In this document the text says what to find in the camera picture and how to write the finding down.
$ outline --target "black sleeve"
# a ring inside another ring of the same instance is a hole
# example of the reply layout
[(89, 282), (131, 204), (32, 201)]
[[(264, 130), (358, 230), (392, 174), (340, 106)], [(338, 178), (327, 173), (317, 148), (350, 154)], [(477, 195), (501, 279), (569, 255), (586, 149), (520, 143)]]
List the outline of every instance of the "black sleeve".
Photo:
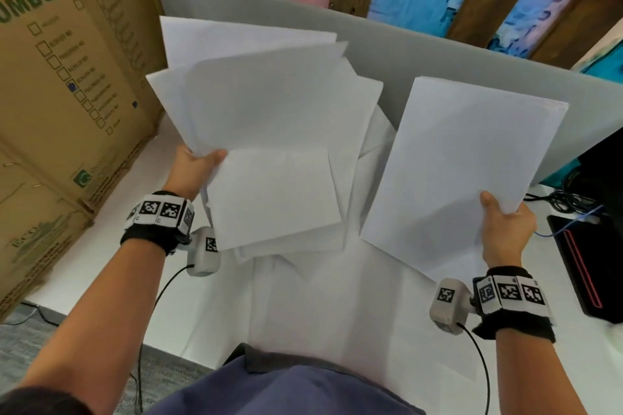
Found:
[(66, 392), (45, 387), (20, 387), (0, 397), (0, 415), (93, 415)]

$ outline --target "person's right arm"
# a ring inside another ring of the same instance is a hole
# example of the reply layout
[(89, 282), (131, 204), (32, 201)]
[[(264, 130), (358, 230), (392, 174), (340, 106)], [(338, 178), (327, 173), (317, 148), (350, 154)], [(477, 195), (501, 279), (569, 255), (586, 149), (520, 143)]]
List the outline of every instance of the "person's right arm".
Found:
[[(490, 193), (483, 192), (480, 200), (485, 208), (485, 262), (489, 268), (521, 266), (536, 217), (525, 203), (516, 213), (503, 214)], [(502, 415), (586, 415), (549, 340), (504, 328), (495, 341)]]

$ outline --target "black device with red stripe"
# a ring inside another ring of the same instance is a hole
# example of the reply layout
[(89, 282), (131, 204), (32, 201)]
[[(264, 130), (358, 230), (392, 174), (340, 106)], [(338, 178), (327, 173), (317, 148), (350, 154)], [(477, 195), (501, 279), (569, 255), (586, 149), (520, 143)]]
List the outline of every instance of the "black device with red stripe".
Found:
[[(548, 216), (552, 233), (571, 222)], [(611, 226), (577, 222), (555, 236), (586, 315), (623, 323), (623, 239)]]

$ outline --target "person's left arm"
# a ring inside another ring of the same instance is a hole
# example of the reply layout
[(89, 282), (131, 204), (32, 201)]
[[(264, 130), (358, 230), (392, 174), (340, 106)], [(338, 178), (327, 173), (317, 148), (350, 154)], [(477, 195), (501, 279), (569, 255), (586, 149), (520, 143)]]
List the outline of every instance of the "person's left arm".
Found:
[[(180, 146), (163, 190), (193, 200), (225, 155), (218, 150), (196, 158)], [(125, 241), (33, 361), (20, 387), (56, 389), (97, 415), (113, 413), (152, 316), (165, 257), (150, 241)]]

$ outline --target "forearm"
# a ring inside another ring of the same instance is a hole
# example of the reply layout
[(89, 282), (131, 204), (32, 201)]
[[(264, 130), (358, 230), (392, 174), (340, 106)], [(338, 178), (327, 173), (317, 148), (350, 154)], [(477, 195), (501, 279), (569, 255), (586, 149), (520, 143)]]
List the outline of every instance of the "forearm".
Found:
[(165, 252), (129, 239), (41, 350), (22, 386), (69, 392), (112, 413), (136, 362), (158, 292)]
[(586, 415), (550, 341), (510, 328), (495, 340), (502, 415)]

